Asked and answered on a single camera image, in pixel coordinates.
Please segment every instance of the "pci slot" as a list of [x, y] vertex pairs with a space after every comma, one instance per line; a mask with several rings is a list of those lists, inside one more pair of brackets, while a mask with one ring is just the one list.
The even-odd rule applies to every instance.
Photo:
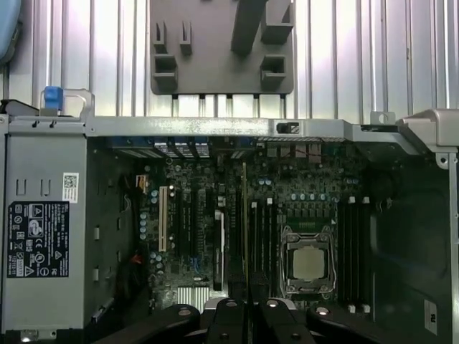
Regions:
[[167, 211], [169, 188], [167, 186], [159, 187], [159, 236], [158, 236], [158, 250], [165, 252], [167, 250]]

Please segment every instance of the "blue latch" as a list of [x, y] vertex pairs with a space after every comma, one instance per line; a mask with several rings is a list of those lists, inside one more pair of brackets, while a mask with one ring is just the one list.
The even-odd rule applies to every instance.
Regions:
[[64, 90], [61, 87], [46, 86], [44, 88], [44, 107], [62, 111], [64, 106]]

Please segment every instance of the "green circuit board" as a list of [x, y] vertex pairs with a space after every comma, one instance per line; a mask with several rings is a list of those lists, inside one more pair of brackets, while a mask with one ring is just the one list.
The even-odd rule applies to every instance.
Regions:
[[[145, 160], [137, 175], [139, 239], [149, 253], [151, 308], [184, 302], [202, 309], [203, 299], [228, 296], [228, 266], [240, 257], [263, 275], [270, 296], [299, 307], [334, 301], [337, 206], [364, 199], [365, 166], [352, 145], [325, 143]], [[300, 253], [287, 250], [293, 237], [291, 252]], [[316, 267], [302, 264], [312, 258]]]

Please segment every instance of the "white label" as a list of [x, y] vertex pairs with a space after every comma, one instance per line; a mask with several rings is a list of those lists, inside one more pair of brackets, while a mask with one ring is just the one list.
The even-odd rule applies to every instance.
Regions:
[[80, 182], [79, 173], [64, 173], [62, 179], [62, 200], [70, 203], [78, 203], [78, 183]]
[[424, 300], [424, 327], [437, 335], [437, 305], [429, 300]]

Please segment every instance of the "power supply label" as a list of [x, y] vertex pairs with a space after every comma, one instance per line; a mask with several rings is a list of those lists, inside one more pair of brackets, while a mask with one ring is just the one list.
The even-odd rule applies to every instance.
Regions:
[[13, 202], [8, 208], [8, 278], [69, 275], [69, 202]]

